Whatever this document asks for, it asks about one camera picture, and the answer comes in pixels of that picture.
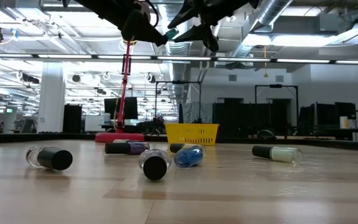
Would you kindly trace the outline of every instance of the clear bottle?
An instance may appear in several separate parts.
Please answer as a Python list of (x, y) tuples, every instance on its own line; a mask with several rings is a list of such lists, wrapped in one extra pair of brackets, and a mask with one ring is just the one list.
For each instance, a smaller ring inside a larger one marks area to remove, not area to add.
[(278, 162), (299, 163), (302, 161), (302, 152), (290, 147), (254, 146), (252, 154), (257, 157), (271, 159)]
[(32, 167), (46, 167), (54, 170), (65, 170), (73, 162), (70, 152), (57, 147), (31, 147), (27, 151), (25, 159)]
[(175, 165), (179, 168), (193, 167), (201, 163), (204, 158), (205, 148), (195, 145), (180, 149), (174, 157)]
[(150, 180), (160, 180), (171, 166), (171, 159), (165, 151), (152, 149), (139, 156), (139, 167)]

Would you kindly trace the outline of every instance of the white column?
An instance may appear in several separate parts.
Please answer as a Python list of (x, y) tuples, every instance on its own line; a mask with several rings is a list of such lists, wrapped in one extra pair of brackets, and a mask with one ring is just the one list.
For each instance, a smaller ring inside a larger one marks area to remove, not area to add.
[(5, 109), (5, 115), (4, 115), (4, 129), (3, 133), (13, 133), (13, 130), (15, 129), (15, 120), (17, 116), (17, 107), (16, 106), (7, 106)]
[(37, 132), (63, 131), (66, 74), (60, 62), (44, 62)]

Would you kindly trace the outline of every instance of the metal frame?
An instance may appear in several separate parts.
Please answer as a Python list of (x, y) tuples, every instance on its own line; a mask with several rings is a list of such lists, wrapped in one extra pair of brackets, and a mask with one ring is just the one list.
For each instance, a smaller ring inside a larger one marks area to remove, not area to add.
[(297, 85), (281, 85), (281, 84), (273, 84), (273, 85), (255, 85), (255, 104), (258, 104), (258, 87), (269, 87), (269, 88), (294, 88), (295, 89), (295, 98), (296, 98), (296, 126), (299, 126), (299, 97), (298, 97), (298, 86)]
[(198, 86), (200, 87), (200, 92), (199, 92), (199, 104), (200, 106), (198, 107), (198, 119), (201, 119), (201, 82), (188, 82), (188, 81), (156, 81), (155, 82), (155, 105), (154, 105), (154, 118), (157, 118), (157, 92), (158, 92), (158, 84), (159, 83), (172, 83), (175, 85), (185, 85), (185, 84), (198, 84)]
[[(98, 54), (17, 54), (0, 53), (0, 58), (8, 60), (28, 60), (43, 62), (120, 62), (122, 55)], [(322, 64), (322, 65), (358, 65), (358, 60), (336, 59), (291, 59), (291, 58), (235, 58), (235, 57), (194, 57), (172, 55), (133, 55), (136, 63), (161, 62), (255, 62), (255, 63), (295, 63), (295, 64)]]

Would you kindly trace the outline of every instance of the computer monitor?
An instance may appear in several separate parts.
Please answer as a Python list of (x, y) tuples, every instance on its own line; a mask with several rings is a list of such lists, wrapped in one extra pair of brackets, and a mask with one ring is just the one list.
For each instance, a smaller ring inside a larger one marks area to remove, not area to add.
[[(104, 112), (110, 113), (110, 119), (114, 119), (114, 111), (117, 105), (117, 114), (119, 111), (121, 99), (118, 98), (110, 98), (104, 99)], [(136, 97), (125, 97), (125, 105), (124, 105), (124, 119), (138, 119), (137, 118), (137, 98)]]
[(336, 105), (317, 103), (317, 125), (339, 126), (338, 108)]
[(347, 116), (348, 119), (356, 119), (356, 104), (335, 102), (338, 109), (338, 115)]

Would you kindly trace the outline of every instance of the bottle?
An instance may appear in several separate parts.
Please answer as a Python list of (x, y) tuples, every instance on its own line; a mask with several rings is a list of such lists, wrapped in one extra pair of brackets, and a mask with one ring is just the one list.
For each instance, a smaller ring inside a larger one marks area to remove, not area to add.
[(279, 162), (299, 163), (302, 160), (302, 152), (299, 149), (289, 147), (254, 146), (252, 154)]
[(139, 156), (139, 167), (150, 180), (160, 180), (171, 166), (171, 159), (165, 151), (152, 149)]
[(114, 142), (106, 143), (104, 152), (106, 154), (140, 155), (142, 152), (149, 149), (150, 145), (147, 142)]
[(197, 144), (183, 144), (183, 143), (172, 143), (172, 144), (169, 146), (169, 150), (170, 150), (171, 152), (173, 152), (173, 153), (177, 153), (180, 149), (186, 149), (186, 148), (189, 148), (189, 147), (192, 147), (192, 146), (202, 147), (202, 148), (203, 148), (203, 151), (205, 151), (204, 146), (197, 145)]
[(73, 162), (73, 156), (69, 151), (57, 147), (31, 147), (25, 158), (32, 167), (46, 167), (54, 170), (65, 170)]
[(174, 157), (174, 161), (179, 168), (188, 168), (198, 165), (204, 157), (203, 146), (190, 146), (180, 149)]
[(113, 143), (127, 143), (127, 142), (139, 142), (139, 141), (129, 140), (129, 139), (116, 139), (113, 141)]

